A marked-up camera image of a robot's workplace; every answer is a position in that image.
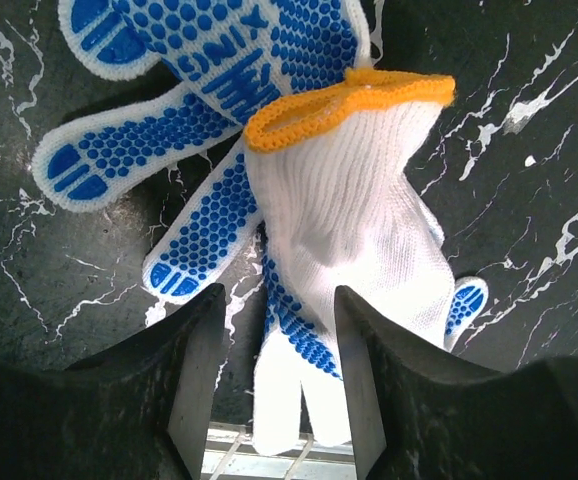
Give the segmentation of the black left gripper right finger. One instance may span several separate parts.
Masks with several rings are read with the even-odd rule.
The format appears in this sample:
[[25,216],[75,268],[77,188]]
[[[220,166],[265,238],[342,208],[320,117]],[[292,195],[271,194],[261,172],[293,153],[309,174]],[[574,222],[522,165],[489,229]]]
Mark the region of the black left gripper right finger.
[[578,479],[578,357],[501,373],[335,293],[360,479]]

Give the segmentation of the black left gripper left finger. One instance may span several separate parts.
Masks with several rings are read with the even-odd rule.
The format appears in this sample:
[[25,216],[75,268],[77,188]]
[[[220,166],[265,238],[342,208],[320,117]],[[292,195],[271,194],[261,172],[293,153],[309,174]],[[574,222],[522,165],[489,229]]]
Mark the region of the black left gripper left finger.
[[0,479],[197,479],[225,290],[64,370],[0,361]]

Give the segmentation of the blue dotted white glove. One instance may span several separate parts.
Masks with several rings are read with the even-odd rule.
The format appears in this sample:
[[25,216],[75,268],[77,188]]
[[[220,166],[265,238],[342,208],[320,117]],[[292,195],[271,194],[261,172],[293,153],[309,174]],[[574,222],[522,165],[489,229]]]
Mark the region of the blue dotted white glove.
[[454,276],[443,230],[405,175],[454,94],[450,76],[350,69],[340,83],[282,97],[248,121],[245,168],[266,233],[258,453],[292,449],[302,417],[324,446],[351,438],[338,287],[445,351],[486,304],[482,279]]

